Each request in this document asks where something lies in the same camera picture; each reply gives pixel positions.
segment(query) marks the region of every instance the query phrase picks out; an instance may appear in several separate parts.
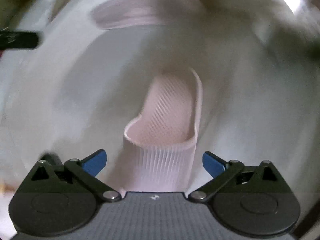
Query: white surface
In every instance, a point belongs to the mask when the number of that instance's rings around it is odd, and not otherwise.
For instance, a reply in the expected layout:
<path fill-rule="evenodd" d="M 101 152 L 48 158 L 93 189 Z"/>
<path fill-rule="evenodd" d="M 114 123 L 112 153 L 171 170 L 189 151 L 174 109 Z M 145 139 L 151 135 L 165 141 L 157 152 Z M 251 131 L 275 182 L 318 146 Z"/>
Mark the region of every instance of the white surface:
<path fill-rule="evenodd" d="M 52 9 L 56 0 L 33 0 L 27 11 L 21 14 L 21 20 L 17 24 L 17 29 L 41 32 L 41 41 L 50 33 L 54 25 L 50 24 Z M 72 7 L 78 0 L 72 0 L 68 6 Z M 7 50 L 0 59 L 0 178 L 5 178 L 11 184 L 20 184 L 29 166 L 21 161 L 20 153 L 14 146 L 10 130 L 3 125 L 5 121 L 4 108 L 7 101 L 11 100 L 14 93 L 9 92 L 15 73 L 20 73 L 20 69 L 28 64 L 28 59 L 37 50 Z"/>
<path fill-rule="evenodd" d="M 98 178 L 112 185 L 123 129 L 140 111 L 152 77 L 180 64 L 195 69 L 204 88 L 189 191 L 211 179 L 201 165 L 205 150 L 247 165 L 269 159 L 305 214 L 318 198 L 320 91 L 318 64 L 306 57 L 299 29 L 286 32 L 273 15 L 277 8 L 293 18 L 290 9 L 279 0 L 213 0 L 231 11 L 214 10 L 199 28 L 103 31 L 89 13 L 105 1 L 72 0 L 12 72 L 1 127 L 13 146 L 0 145 L 5 159 L 22 161 L 14 179 L 45 150 L 65 161 L 103 148 L 108 164 Z"/>
<path fill-rule="evenodd" d="M 16 234 L 8 213 L 8 205 L 12 197 L 13 193 L 0 194 L 0 238 L 2 240 L 10 239 Z"/>

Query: small white logo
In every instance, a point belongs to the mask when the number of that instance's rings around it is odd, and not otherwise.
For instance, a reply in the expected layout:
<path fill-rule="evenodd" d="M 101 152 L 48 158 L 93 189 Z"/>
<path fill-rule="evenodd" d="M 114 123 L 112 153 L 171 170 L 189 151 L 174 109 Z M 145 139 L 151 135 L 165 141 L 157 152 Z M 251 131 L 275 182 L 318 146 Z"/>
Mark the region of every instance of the small white logo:
<path fill-rule="evenodd" d="M 153 197 L 151 197 L 153 200 L 157 200 L 158 198 L 160 198 L 158 195 L 154 195 Z"/>

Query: screw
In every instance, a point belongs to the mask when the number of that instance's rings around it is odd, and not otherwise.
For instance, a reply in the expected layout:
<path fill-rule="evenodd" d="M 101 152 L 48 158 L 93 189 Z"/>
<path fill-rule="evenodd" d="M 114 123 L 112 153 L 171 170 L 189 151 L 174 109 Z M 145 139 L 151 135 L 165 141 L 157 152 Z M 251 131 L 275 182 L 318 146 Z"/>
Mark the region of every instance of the screw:
<path fill-rule="evenodd" d="M 204 199 L 207 196 L 203 191 L 194 191 L 190 194 L 190 197 L 196 200 Z"/>
<path fill-rule="evenodd" d="M 106 199 L 115 199 L 119 196 L 119 193 L 114 190 L 108 190 L 102 194 Z"/>

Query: white fabric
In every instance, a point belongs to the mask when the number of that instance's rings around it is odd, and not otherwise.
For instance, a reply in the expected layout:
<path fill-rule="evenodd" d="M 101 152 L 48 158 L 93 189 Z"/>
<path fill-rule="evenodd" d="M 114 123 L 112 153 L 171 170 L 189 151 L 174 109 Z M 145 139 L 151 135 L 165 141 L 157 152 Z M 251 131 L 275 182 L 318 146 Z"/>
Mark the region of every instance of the white fabric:
<path fill-rule="evenodd" d="M 109 0 L 92 11 L 102 29 L 136 25 L 168 25 L 195 22 L 206 11 L 201 0 Z"/>
<path fill-rule="evenodd" d="M 313 40 L 273 14 L 290 9 L 277 0 L 212 0 L 216 8 L 201 28 L 103 31 L 89 15 L 105 1 L 67 5 L 14 72 L 1 120 L 12 141 L 0 138 L 0 150 L 13 160 L 6 163 L 21 160 L 24 168 L 18 164 L 15 174 L 2 165 L 4 179 L 20 182 L 45 150 L 65 161 L 103 148 L 108 164 L 98 178 L 108 183 L 124 127 L 139 113 L 155 71 L 174 62 L 193 68 L 204 92 L 188 192 L 211 179 L 201 166 L 205 150 L 247 165 L 269 159 L 303 216 L 319 198 L 320 90 Z"/>

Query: black object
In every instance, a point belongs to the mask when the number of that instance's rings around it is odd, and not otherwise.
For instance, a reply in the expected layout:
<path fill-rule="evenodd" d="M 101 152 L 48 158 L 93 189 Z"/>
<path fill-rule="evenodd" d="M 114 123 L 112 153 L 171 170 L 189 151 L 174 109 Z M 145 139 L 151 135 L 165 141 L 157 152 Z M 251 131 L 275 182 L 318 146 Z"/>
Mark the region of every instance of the black object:
<path fill-rule="evenodd" d="M 35 49 L 39 44 L 39 35 L 34 32 L 0 31 L 0 50 Z"/>
<path fill-rule="evenodd" d="M 244 166 L 205 152 L 204 167 L 216 177 L 188 199 L 181 192 L 130 192 L 121 199 L 92 176 L 106 158 L 98 150 L 61 165 L 56 155 L 42 155 L 10 202 L 18 231 L 14 239 L 115 240 L 130 235 L 144 240 L 152 234 L 155 239 L 288 240 L 281 235 L 299 217 L 297 199 L 269 161 Z"/>
<path fill-rule="evenodd" d="M 279 171 L 269 161 L 258 167 L 230 161 L 230 167 L 197 191 L 227 228 L 250 237 L 267 237 L 290 231 L 300 205 Z"/>
<path fill-rule="evenodd" d="M 92 218 L 99 204 L 105 201 L 102 194 L 113 190 L 85 172 L 78 165 L 80 161 L 52 165 L 60 162 L 56 155 L 43 155 L 13 196 L 9 215 L 17 231 L 33 236 L 73 231 Z"/>

